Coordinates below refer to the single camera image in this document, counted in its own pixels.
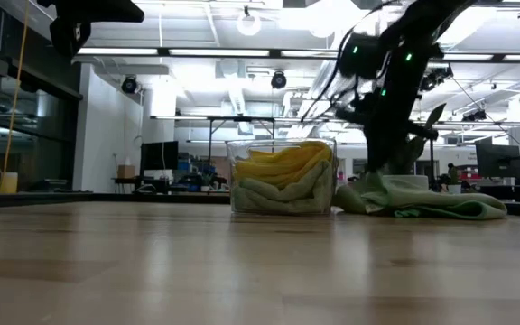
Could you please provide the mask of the pale plastic cup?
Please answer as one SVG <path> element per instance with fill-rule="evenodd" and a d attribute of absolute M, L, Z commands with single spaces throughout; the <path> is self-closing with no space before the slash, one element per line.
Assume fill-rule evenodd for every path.
<path fill-rule="evenodd" d="M 0 193 L 16 194 L 18 188 L 18 173 L 4 172 L 1 177 Z"/>

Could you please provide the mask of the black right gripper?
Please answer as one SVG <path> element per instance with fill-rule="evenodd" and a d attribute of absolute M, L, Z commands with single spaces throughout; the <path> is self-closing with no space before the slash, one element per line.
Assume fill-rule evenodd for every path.
<path fill-rule="evenodd" d="M 335 116 L 363 127 L 367 138 L 367 171 L 407 174 L 404 149 L 409 134 L 434 140 L 438 132 L 410 119 L 414 102 L 429 60 L 440 56 L 437 43 L 409 42 L 387 53 L 381 70 L 375 74 L 380 83 L 374 90 L 356 97 Z"/>

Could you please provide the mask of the clear plastic bin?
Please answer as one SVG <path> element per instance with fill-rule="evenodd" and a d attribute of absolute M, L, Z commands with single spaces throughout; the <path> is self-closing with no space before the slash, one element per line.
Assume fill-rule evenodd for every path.
<path fill-rule="evenodd" d="M 260 150 L 260 151 L 267 151 L 269 153 L 275 153 L 275 152 L 278 152 L 278 151 L 284 149 L 285 147 L 292 146 L 293 144 L 296 144 L 296 143 L 299 143 L 299 142 L 304 142 L 304 141 L 322 141 L 323 143 L 327 144 L 332 149 L 333 155 L 332 155 L 332 159 L 331 159 L 330 163 L 333 166 L 333 180 L 334 180 L 333 192 L 332 192 L 332 196 L 333 196 L 334 191 L 336 189 L 336 172 L 337 172 L 337 167 L 338 167 L 337 153 L 336 153 L 337 146 L 336 146 L 336 142 L 335 141 L 330 140 L 330 139 L 321 139 L 321 138 L 275 139 L 274 151 L 272 151 L 270 148 L 264 147 L 264 146 L 262 146 L 262 147 L 255 146 L 252 150 Z"/>

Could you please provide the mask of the yellow microfiber towel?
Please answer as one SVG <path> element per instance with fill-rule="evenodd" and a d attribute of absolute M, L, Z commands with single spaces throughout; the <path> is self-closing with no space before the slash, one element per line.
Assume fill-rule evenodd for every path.
<path fill-rule="evenodd" d="M 282 190 L 297 182 L 320 161 L 331 162 L 332 149 L 322 141 L 304 141 L 269 153 L 251 150 L 249 157 L 235 163 L 236 181 L 251 178 Z"/>

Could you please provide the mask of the black background table frame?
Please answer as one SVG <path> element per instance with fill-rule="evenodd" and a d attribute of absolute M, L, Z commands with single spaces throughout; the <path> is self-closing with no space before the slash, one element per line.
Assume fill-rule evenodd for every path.
<path fill-rule="evenodd" d="M 209 139 L 208 139 L 208 160 L 209 168 L 212 162 L 212 147 L 214 144 L 222 144 L 226 150 L 229 166 L 228 187 L 232 190 L 237 182 L 236 164 L 250 157 L 250 151 L 255 147 L 268 147 L 274 151 L 275 143 L 275 118 L 266 116 L 208 116 Z M 227 140 L 214 140 L 214 134 L 221 129 L 226 122 L 244 123 L 248 125 L 260 125 L 267 132 L 264 138 L 238 138 Z"/>

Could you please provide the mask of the snake plant in white pot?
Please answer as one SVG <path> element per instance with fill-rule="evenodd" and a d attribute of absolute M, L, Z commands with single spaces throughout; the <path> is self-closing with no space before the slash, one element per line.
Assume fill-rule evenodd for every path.
<path fill-rule="evenodd" d="M 427 135 L 414 135 L 413 137 L 407 135 L 396 145 L 384 167 L 386 175 L 409 176 L 413 174 L 415 162 L 423 154 L 426 143 L 438 138 L 438 132 L 433 126 L 441 118 L 445 107 L 445 104 L 441 104 L 434 108 L 422 124 L 422 130 L 428 131 Z"/>

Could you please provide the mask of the pale green teal-edged towel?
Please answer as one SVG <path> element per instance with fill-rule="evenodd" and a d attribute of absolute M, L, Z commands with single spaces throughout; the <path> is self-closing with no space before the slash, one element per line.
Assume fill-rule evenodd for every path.
<path fill-rule="evenodd" d="M 230 193 L 234 212 L 276 215 L 329 214 L 333 192 L 333 166 L 319 161 L 297 182 L 278 190 L 251 178 L 238 181 Z"/>
<path fill-rule="evenodd" d="M 369 172 L 363 179 L 342 185 L 332 199 L 335 207 L 349 214 L 396 218 L 501 219 L 507 215 L 502 201 L 482 193 L 450 194 L 413 182 L 411 175 Z"/>

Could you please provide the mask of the round white ceiling lamp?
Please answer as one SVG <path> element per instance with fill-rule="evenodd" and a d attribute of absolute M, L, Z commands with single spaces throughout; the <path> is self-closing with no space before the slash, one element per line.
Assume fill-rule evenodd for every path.
<path fill-rule="evenodd" d="M 252 11 L 248 5 L 245 5 L 236 20 L 236 26 L 241 34 L 254 36 L 258 34 L 262 28 L 261 17 L 258 12 Z"/>

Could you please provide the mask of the black computer monitor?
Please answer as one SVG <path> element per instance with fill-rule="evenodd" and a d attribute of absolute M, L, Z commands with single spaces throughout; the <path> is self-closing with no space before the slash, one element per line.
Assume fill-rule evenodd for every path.
<path fill-rule="evenodd" d="M 142 144 L 141 172 L 177 170 L 178 162 L 178 141 Z"/>
<path fill-rule="evenodd" d="M 483 178 L 520 176 L 520 151 L 515 145 L 477 144 L 478 173 Z"/>

